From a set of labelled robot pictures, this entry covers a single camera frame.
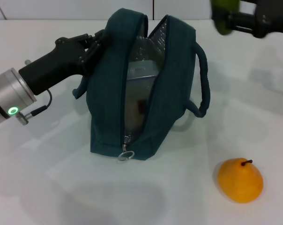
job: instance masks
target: zipper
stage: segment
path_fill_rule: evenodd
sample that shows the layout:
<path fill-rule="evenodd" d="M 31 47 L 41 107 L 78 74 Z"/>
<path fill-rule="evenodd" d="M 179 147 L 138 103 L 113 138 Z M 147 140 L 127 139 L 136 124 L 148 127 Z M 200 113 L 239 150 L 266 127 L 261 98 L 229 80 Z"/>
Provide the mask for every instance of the zipper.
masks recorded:
<path fill-rule="evenodd" d="M 145 117 L 144 117 L 144 120 L 143 120 L 143 123 L 142 123 L 141 134 L 144 132 L 145 127 L 146 127 L 146 123 L 147 123 L 147 120 L 148 120 L 150 108 L 151 108 L 151 105 L 152 105 L 152 100 L 153 100 L 153 95 L 154 95 L 155 87 L 157 85 L 158 79 L 160 78 L 160 75 L 164 71 L 164 68 L 165 68 L 165 65 L 166 65 L 166 61 L 167 61 L 167 45 L 169 43 L 170 18 L 168 18 L 168 15 L 166 15 L 165 19 L 167 19 L 167 22 L 166 22 L 166 35 L 165 35 L 164 65 L 163 65 L 162 69 L 159 71 L 156 79 L 153 82 L 153 86 L 151 88 L 150 96 L 149 96 L 149 100 L 148 100 L 148 106 L 147 106 L 147 109 L 146 109 L 146 112 L 145 112 Z M 156 30 L 151 32 L 151 34 L 149 35 L 149 38 L 154 34 L 155 31 Z"/>
<path fill-rule="evenodd" d="M 137 34 L 140 31 L 142 27 L 142 23 L 144 22 L 144 37 L 146 38 L 148 36 L 148 17 L 143 16 L 140 18 L 140 21 L 138 22 L 138 26 L 134 32 L 134 38 L 131 40 L 130 47 L 128 48 L 128 52 L 126 53 L 126 60 L 125 60 L 125 65 L 124 65 L 124 72 L 123 72 L 123 80 L 122 80 L 122 87 L 121 87 L 121 112 L 120 112 L 120 143 L 121 147 L 123 149 L 124 154 L 124 149 L 127 149 L 127 145 L 125 144 L 125 93 L 126 93 L 126 81 L 127 81 L 127 74 L 128 74 L 128 66 L 129 66 L 129 56 L 131 54 L 133 45 L 136 42 Z"/>
<path fill-rule="evenodd" d="M 166 24 L 166 38 L 165 38 L 165 46 L 168 45 L 168 39 L 169 39 L 169 25 L 170 24 L 170 21 L 169 19 L 167 20 L 167 24 Z M 145 23 L 145 37 L 147 37 L 147 32 L 148 32 L 148 22 Z M 137 36 L 137 32 L 139 31 L 139 29 L 141 28 L 141 24 L 138 26 L 138 30 L 136 30 L 136 35 L 134 36 L 134 41 L 131 43 L 131 46 L 129 48 L 129 52 L 127 52 L 127 59 L 129 58 L 129 54 L 131 53 L 131 50 L 132 50 L 132 47 L 136 41 L 136 36 Z M 151 32 L 151 34 L 149 35 L 149 38 L 155 33 L 156 29 L 154 31 Z M 162 69 L 160 70 L 160 72 L 158 73 L 156 79 L 154 80 L 154 83 L 153 83 L 153 86 L 151 88 L 151 91 L 150 91 L 150 96 L 149 96 L 149 100 L 148 100 L 148 106 L 147 106 L 147 109 L 146 109 L 146 113 L 145 113 L 145 117 L 144 117 L 144 120 L 143 120 L 143 123 L 142 123 L 142 128 L 141 128 L 141 132 L 140 133 L 143 133 L 144 129 L 145 129 L 145 126 L 146 126 L 146 122 L 147 122 L 147 119 L 148 119 L 148 115 L 149 115 L 149 111 L 150 111 L 150 106 L 151 106 L 151 103 L 152 103 L 152 98 L 153 98 L 153 95 L 154 95 L 154 90 L 155 90 L 155 87 L 156 87 L 156 84 L 157 84 L 157 81 L 162 73 L 162 71 L 164 71 L 164 67 L 166 65 L 166 60 L 167 60 L 167 48 L 165 48 L 165 52 L 164 52 L 164 65 L 162 67 Z M 131 159 L 133 158 L 134 156 L 134 152 L 133 151 L 127 151 L 127 148 L 129 147 L 130 144 L 132 144 L 131 142 L 129 144 L 125 144 L 125 134 L 124 134 L 124 126 L 125 126 L 125 114 L 124 114 L 124 110 L 125 110 L 125 90 L 126 90 L 126 81 L 127 81 L 127 71 L 128 71 L 128 62 L 126 61 L 126 65 L 125 65 L 125 70 L 124 70 L 124 73 L 123 74 L 123 81 L 122 81 L 122 93 L 121 93 L 121 143 L 123 143 L 121 145 L 122 147 L 122 150 L 123 152 L 119 155 L 118 159 L 120 161 L 126 161 L 128 159 Z"/>

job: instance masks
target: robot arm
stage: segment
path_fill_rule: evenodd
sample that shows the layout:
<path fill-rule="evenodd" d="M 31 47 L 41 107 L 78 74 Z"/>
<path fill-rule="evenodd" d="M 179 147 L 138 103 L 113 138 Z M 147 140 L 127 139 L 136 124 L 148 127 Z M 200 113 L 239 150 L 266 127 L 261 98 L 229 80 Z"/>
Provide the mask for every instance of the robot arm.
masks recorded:
<path fill-rule="evenodd" d="M 219 33 L 232 30 L 264 38 L 271 32 L 283 33 L 283 0 L 243 0 L 256 4 L 254 14 L 239 12 L 239 0 L 211 0 L 212 19 Z"/>
<path fill-rule="evenodd" d="M 12 68 L 0 75 L 0 123 L 16 115 L 22 124 L 27 124 L 27 117 L 20 111 L 36 101 L 34 95 L 49 92 L 50 87 L 71 75 L 91 75 L 109 44 L 109 37 L 105 37 L 102 30 L 94 37 L 88 34 L 62 37 L 55 44 L 52 52 L 27 63 L 19 72 Z M 35 116 L 48 106 L 44 105 L 30 115 Z"/>

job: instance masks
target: white table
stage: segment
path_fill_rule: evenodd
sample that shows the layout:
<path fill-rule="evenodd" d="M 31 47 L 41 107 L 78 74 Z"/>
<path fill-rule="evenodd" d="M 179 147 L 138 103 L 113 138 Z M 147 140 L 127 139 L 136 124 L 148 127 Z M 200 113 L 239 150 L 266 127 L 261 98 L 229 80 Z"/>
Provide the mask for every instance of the white table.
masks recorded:
<path fill-rule="evenodd" d="M 66 79 L 27 126 L 15 118 L 0 125 L 0 225 L 283 225 L 283 34 L 222 37 L 211 21 L 188 23 L 209 61 L 207 116 L 186 112 L 154 157 L 118 164 L 89 152 L 91 116 L 85 97 L 71 93 L 81 76 Z M 48 53 L 59 37 L 105 24 L 0 21 L 0 73 Z M 197 103 L 198 73 L 197 64 Z M 31 108 L 48 96 L 37 99 Z M 249 204 L 229 201 L 213 179 L 220 162 L 237 157 L 252 159 L 264 177 Z"/>

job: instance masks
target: fabric bag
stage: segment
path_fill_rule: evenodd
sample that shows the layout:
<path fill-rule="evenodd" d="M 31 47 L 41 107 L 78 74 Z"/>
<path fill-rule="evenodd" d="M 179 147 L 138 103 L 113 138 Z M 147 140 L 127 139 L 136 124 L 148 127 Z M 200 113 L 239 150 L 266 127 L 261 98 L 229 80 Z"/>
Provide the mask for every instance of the fabric bag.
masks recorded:
<path fill-rule="evenodd" d="M 208 65 L 195 29 L 167 15 L 147 33 L 146 15 L 126 9 L 114 13 L 104 30 L 112 44 L 93 74 L 84 76 L 73 91 L 76 98 L 87 92 L 91 152 L 145 160 L 156 153 L 186 109 L 196 117 L 206 114 Z M 189 99 L 196 55 L 201 69 L 199 108 Z"/>

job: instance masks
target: pear stem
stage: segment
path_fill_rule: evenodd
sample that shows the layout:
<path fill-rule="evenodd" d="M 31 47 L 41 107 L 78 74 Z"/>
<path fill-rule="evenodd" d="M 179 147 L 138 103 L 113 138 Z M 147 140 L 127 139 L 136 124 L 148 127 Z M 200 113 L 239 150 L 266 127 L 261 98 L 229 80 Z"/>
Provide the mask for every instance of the pear stem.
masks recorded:
<path fill-rule="evenodd" d="M 252 163 L 252 162 L 253 162 L 253 160 L 248 160 L 248 161 L 242 162 L 241 165 L 245 166 L 247 163 Z"/>

